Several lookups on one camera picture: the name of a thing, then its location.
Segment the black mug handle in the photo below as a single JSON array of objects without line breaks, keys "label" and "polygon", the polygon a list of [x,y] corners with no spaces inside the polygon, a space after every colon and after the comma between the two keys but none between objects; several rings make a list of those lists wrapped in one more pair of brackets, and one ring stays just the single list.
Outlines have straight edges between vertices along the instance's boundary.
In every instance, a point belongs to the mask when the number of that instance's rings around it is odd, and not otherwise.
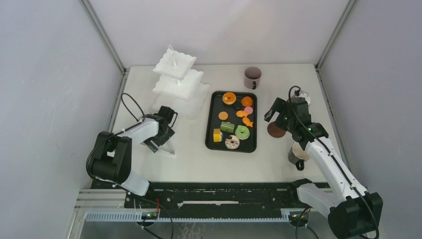
[{"label": "black mug handle", "polygon": [[299,160],[296,162],[296,168],[298,169],[298,171],[303,171],[305,169],[305,161],[304,160]]}]

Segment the orange cookie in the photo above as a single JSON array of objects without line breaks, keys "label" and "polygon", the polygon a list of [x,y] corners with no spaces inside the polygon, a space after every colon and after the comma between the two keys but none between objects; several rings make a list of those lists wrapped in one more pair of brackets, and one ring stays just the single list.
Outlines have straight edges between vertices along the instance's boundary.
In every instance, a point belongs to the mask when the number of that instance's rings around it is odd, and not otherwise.
[{"label": "orange cookie", "polygon": [[248,107],[248,106],[252,106],[253,99],[247,96],[247,97],[243,97],[243,99],[240,102],[242,103],[243,106]]},{"label": "orange cookie", "polygon": [[242,122],[248,127],[253,127],[253,122],[248,117],[243,117]]},{"label": "orange cookie", "polygon": [[245,111],[238,111],[236,112],[236,116],[242,118],[248,116],[248,113],[246,113]]},{"label": "orange cookie", "polygon": [[220,114],[218,114],[218,118],[222,121],[228,119],[228,114],[225,111],[220,112]]},{"label": "orange cookie", "polygon": [[223,95],[223,102],[227,105],[233,105],[236,102],[236,95],[233,92],[227,92]]}]

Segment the baking tray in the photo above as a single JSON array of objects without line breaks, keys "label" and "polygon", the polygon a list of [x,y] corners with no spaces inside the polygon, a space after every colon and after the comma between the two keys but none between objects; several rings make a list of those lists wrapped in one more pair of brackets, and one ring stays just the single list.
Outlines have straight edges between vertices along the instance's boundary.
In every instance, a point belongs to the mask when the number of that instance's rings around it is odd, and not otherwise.
[{"label": "baking tray", "polygon": [[222,131],[223,133],[223,140],[221,142],[214,142],[213,140],[213,130],[215,128],[220,128],[221,120],[218,118],[218,114],[222,111],[228,113],[228,119],[225,122],[230,122],[234,124],[234,130],[236,130],[238,125],[244,125],[242,122],[242,118],[236,116],[236,110],[233,108],[233,105],[226,105],[223,102],[223,95],[228,91],[216,91],[211,96],[211,105],[210,105],[210,113],[208,114],[208,124],[207,124],[207,133],[205,136],[205,145],[207,148],[211,150],[222,150],[222,151],[231,151],[231,152],[243,152],[243,153],[252,153],[256,149],[256,135],[257,135],[257,119],[258,119],[258,108],[257,108],[257,98],[256,95],[253,93],[247,92],[233,92],[236,95],[236,101],[241,101],[243,97],[249,96],[253,99],[253,113],[248,115],[248,118],[253,122],[253,127],[248,127],[250,131],[250,136],[246,140],[241,140],[240,145],[237,149],[228,149],[225,144],[224,140],[229,135],[234,135],[233,133]]}]

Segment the white table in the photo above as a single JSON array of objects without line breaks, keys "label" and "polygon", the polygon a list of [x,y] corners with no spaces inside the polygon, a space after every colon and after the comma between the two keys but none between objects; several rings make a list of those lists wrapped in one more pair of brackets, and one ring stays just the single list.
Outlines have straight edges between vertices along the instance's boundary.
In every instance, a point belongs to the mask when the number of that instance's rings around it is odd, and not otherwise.
[{"label": "white table", "polygon": [[[256,66],[262,71],[261,82],[256,90],[250,90],[243,85],[243,72],[249,66]],[[145,112],[158,97],[152,89],[160,75],[152,72],[153,68],[131,67],[124,89],[124,92],[131,94],[138,101]],[[312,64],[200,65],[193,66],[193,69],[203,71],[202,82],[211,84],[198,117],[178,117],[173,127],[176,133],[170,139],[175,156],[160,152],[154,154],[144,145],[133,148],[132,169],[136,173],[149,181],[160,182],[290,182],[302,178],[326,182],[312,159],[305,163],[304,171],[299,172],[287,159],[294,143],[291,134],[273,138],[267,132],[268,123],[264,121],[264,114],[276,97],[286,99],[289,88],[298,85],[311,96],[309,111],[313,121],[324,126],[339,152]],[[257,148],[253,153],[215,151],[205,146],[211,94],[218,90],[252,92],[257,96]],[[125,103],[134,114],[141,116],[136,105],[129,98],[126,99]],[[120,131],[134,123],[134,118],[123,104],[120,104],[113,131]]]}]

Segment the green donut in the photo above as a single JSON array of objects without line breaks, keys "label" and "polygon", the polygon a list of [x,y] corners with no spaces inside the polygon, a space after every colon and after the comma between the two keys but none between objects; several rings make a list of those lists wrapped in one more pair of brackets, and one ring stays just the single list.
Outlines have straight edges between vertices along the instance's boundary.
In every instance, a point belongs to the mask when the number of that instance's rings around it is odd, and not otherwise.
[{"label": "green donut", "polygon": [[249,138],[250,132],[248,127],[243,126],[243,125],[238,125],[236,132],[234,132],[234,134],[240,139],[240,140],[245,140],[247,138]]}]

